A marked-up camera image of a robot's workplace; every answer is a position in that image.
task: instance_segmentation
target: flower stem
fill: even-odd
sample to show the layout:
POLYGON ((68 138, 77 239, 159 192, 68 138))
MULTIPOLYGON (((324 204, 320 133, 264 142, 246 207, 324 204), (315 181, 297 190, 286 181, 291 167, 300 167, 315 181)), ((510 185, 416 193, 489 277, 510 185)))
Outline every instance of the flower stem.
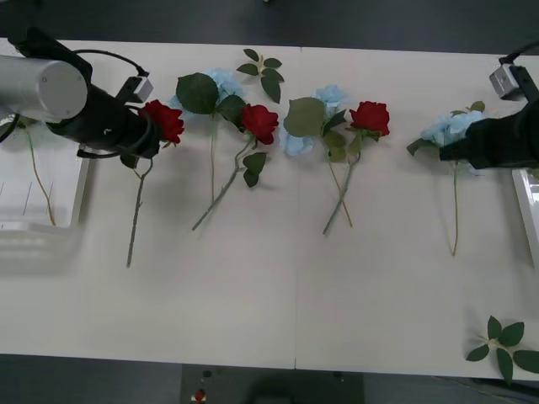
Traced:
POLYGON ((215 196, 215 177, 216 177, 216 169, 215 169, 215 143, 216 143, 216 135, 217 135, 217 118, 215 116, 211 116, 211 149, 210 149, 210 160, 211 160, 211 202, 216 200, 215 196))
POLYGON ((234 157, 234 171, 232 172, 232 175, 230 176, 230 178, 228 179, 228 182, 227 184, 223 187, 223 189, 221 189, 221 192, 217 195, 217 197, 215 198, 215 200, 213 200, 211 202, 211 205, 210 207, 207 209, 206 212, 204 212, 204 215, 202 215, 201 218, 199 218, 199 220, 195 223, 195 225, 193 226, 193 228, 191 230, 195 231, 197 229, 198 226, 200 226, 200 223, 202 223, 202 221, 204 221, 205 217, 208 216, 208 214, 211 212, 211 210, 213 208, 215 208, 219 202, 221 202, 221 199, 223 198, 223 196, 225 196, 225 193, 228 191, 228 189, 230 188, 230 186, 232 185, 232 183, 234 182, 234 179, 236 178, 236 175, 237 173, 239 172, 239 157, 242 155, 243 152, 245 152, 247 150, 247 148, 249 147, 249 145, 251 143, 253 143, 253 140, 254 140, 254 136, 251 136, 251 138, 249 139, 249 141, 245 144, 245 146, 243 147, 242 150, 240 150, 237 155, 234 157))
POLYGON ((455 257, 456 254, 456 246, 458 244, 458 198, 456 194, 456 177, 458 175, 458 163, 455 165, 455 169, 453 172, 453 191, 455 195, 455 244, 453 245, 453 251, 451 251, 451 255, 455 257))
POLYGON ((133 258, 133 247, 135 246, 135 234, 136 234, 136 223, 138 222, 138 212, 141 209, 142 202, 142 189, 144 188, 144 180, 146 176, 152 171, 153 168, 153 159, 150 159, 150 167, 142 175, 137 171, 133 170, 136 176, 141 180, 141 183, 138 186, 138 194, 136 195, 136 207, 135 215, 133 216, 133 227, 131 228, 131 241, 129 242, 129 252, 127 253, 127 268, 131 266, 131 260, 133 258))
POLYGON ((326 235, 326 233, 329 230, 329 227, 333 223, 334 218, 337 215, 337 212, 339 212, 339 208, 340 208, 341 204, 344 203, 344 196, 346 195, 346 192, 348 191, 348 186, 350 184, 350 179, 352 178, 352 172, 354 171, 354 168, 357 165, 359 160, 360 159, 357 158, 354 162, 348 162, 348 172, 346 174, 346 179, 344 181, 343 191, 341 192, 341 198, 339 198, 339 202, 337 202, 337 205, 335 206, 335 209, 334 209, 333 213, 329 217, 328 224, 323 229, 322 234, 324 234, 324 236, 326 235))
POLYGON ((26 134, 26 139, 28 140, 28 146, 30 148, 30 154, 32 155, 32 165, 34 166, 35 179, 37 179, 37 183, 39 184, 41 188, 41 192, 45 196, 45 200, 47 202, 47 212, 49 213, 49 220, 51 221, 51 224, 53 226, 56 226, 54 214, 52 213, 51 198, 49 198, 49 195, 46 193, 45 187, 43 186, 43 183, 41 182, 40 175, 37 173, 37 167, 35 166, 34 144, 32 143, 32 136, 30 136, 30 133, 28 133, 27 130, 24 130, 24 133, 26 134))
POLYGON ((334 165, 331 163, 331 160, 329 160, 329 156, 327 153, 326 153, 326 157, 327 157, 329 169, 331 170, 331 173, 334 176, 335 185, 337 185, 337 189, 339 190, 339 201, 342 201, 343 203, 344 212, 346 213, 346 217, 348 218, 350 227, 354 227, 354 225, 352 224, 352 219, 350 219, 350 213, 348 212, 348 208, 346 207, 346 203, 344 202, 343 190, 340 188, 339 181, 337 179, 337 176, 335 175, 334 165))

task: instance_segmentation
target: red rose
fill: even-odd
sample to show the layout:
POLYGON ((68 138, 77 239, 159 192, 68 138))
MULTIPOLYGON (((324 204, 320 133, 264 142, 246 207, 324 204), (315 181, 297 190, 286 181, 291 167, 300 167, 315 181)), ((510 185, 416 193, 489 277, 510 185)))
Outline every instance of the red rose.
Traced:
POLYGON ((264 145, 273 143, 273 132, 279 125, 278 118, 278 114, 269 112, 263 105, 252 107, 247 104, 242 108, 242 125, 264 145))
POLYGON ((179 136, 184 133, 184 122, 179 118, 182 111, 179 109, 170 109, 156 99, 151 101, 151 103, 146 103, 146 105, 138 111, 138 116, 144 118, 145 116, 142 111, 146 111, 146 113, 150 115, 150 119, 161 126, 163 131, 162 141, 179 143, 179 136))
POLYGON ((381 136, 389 135, 389 113, 386 110, 387 105, 372 103, 370 101, 360 103, 357 111, 350 110, 352 122, 350 125, 356 129, 378 130, 381 136))

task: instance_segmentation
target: white table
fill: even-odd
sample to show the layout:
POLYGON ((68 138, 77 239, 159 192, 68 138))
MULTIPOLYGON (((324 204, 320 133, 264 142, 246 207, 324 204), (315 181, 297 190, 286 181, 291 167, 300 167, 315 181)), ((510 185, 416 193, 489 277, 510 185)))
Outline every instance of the white table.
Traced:
MULTIPOLYGON (((234 69, 242 46, 67 42, 113 50, 143 65, 168 100, 176 78, 234 69)), ((488 75, 493 56, 257 47, 280 58, 280 106, 241 77, 248 101, 280 113, 287 99, 335 83, 386 102, 392 134, 369 146, 340 215, 322 229, 336 192, 320 151, 277 150, 259 189, 240 178, 215 214, 190 230, 210 199, 209 128, 188 123, 179 148, 148 177, 135 261, 125 268, 137 179, 119 162, 90 172, 82 225, 53 258, 0 254, 0 352, 302 369, 498 377, 464 360, 489 315, 526 322, 539 348, 537 277, 510 173, 462 177, 461 240, 453 238, 451 177, 405 146, 435 117, 482 99, 503 112, 488 75)), ((88 56, 114 93, 131 68, 88 56)), ((522 60, 539 77, 539 59, 522 60)), ((220 188, 241 140, 221 124, 220 188)), ((534 379, 516 371, 515 378, 534 379)))

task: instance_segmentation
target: blue hydrangea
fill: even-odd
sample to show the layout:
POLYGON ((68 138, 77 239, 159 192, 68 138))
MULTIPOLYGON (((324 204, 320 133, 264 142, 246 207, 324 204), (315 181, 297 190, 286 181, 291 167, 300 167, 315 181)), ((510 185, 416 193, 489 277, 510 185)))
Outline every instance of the blue hydrangea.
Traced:
POLYGON ((239 82, 234 78, 234 74, 230 70, 218 67, 217 69, 206 70, 203 73, 210 76, 211 79, 216 82, 217 90, 219 90, 218 103, 229 95, 235 94, 238 97, 243 97, 242 86, 240 86, 239 82))
POLYGON ((479 111, 470 111, 468 114, 455 116, 441 116, 434 125, 421 132, 421 137, 443 147, 464 139, 468 127, 472 123, 484 119, 485 116, 479 111))
POLYGON ((280 147, 289 156, 298 156, 309 153, 314 146, 314 140, 311 136, 294 137, 281 127, 279 130, 280 147))
POLYGON ((329 119, 337 114, 339 112, 340 105, 346 103, 346 98, 348 97, 346 93, 335 84, 330 84, 324 88, 319 88, 312 96, 322 101, 326 106, 326 119, 329 119))

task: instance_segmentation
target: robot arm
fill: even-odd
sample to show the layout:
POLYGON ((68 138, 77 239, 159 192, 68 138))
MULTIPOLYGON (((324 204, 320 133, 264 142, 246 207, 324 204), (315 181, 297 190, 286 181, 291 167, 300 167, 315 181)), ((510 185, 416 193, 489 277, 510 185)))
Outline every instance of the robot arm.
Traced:
POLYGON ((6 114, 43 120, 59 136, 110 152, 80 151, 81 157, 152 158, 158 153, 159 126, 149 116, 135 114, 138 107, 125 105, 146 101, 152 91, 149 73, 116 54, 79 51, 118 57, 137 68, 138 76, 130 77, 112 97, 91 83, 88 62, 38 29, 31 28, 23 38, 9 41, 26 58, 0 56, 0 121, 6 114))
POLYGON ((502 57, 490 81, 501 99, 528 104, 502 119, 480 120, 470 125, 466 137, 440 149, 440 160, 468 160, 474 168, 539 167, 539 90, 528 71, 513 62, 539 43, 532 43, 502 57))

